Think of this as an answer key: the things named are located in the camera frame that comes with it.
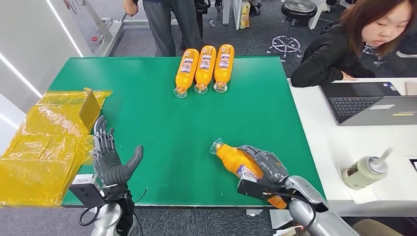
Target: hand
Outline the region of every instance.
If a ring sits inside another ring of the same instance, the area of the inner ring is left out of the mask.
[[[125,184],[143,158],[143,146],[137,146],[127,164],[122,165],[113,137],[115,129],[110,128],[109,133],[106,129],[106,117],[100,116],[94,124],[94,169],[104,185]]]
[[[139,6],[133,0],[123,0],[123,8],[130,17],[136,15],[139,11]]]
[[[344,71],[341,71],[342,75],[343,75],[343,80],[347,80],[347,81],[356,81],[356,78],[353,78],[352,76],[346,74]]]
[[[264,176],[261,180],[266,180],[270,184],[278,184],[288,176],[287,169],[273,152],[262,151],[250,145],[242,145],[238,149],[250,156],[262,170]]]

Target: robotic thumb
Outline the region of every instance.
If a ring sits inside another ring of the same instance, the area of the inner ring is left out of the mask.
[[[132,173],[135,171],[135,169],[139,166],[139,163],[141,163],[143,158],[143,146],[137,146],[135,150],[133,151],[133,156],[130,158],[130,160],[127,162],[125,167],[129,169]]]

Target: laptop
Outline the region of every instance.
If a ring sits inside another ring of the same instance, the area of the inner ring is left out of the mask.
[[[417,96],[401,96],[390,82],[320,86],[341,126],[417,124]]]

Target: brown hair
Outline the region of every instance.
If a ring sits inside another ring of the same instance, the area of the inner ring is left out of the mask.
[[[379,20],[387,15],[397,5],[408,1],[412,6],[412,17],[407,24],[404,32],[412,24],[413,18],[416,16],[417,0],[358,0],[355,5],[346,9],[341,18],[342,29],[349,36],[349,46],[357,54],[360,55],[363,41],[362,30],[365,26]],[[378,47],[377,52],[380,55],[386,55],[390,52],[400,37],[387,42]]]

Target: white wall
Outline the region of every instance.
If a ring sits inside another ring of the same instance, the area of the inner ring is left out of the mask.
[[[42,94],[68,58],[80,56],[47,1],[0,0],[0,53]],[[83,56],[91,56],[63,1],[50,1]],[[1,60],[0,93],[25,113],[39,98]]]
[[[17,131],[17,126],[25,119],[25,113],[0,94],[0,156]]]

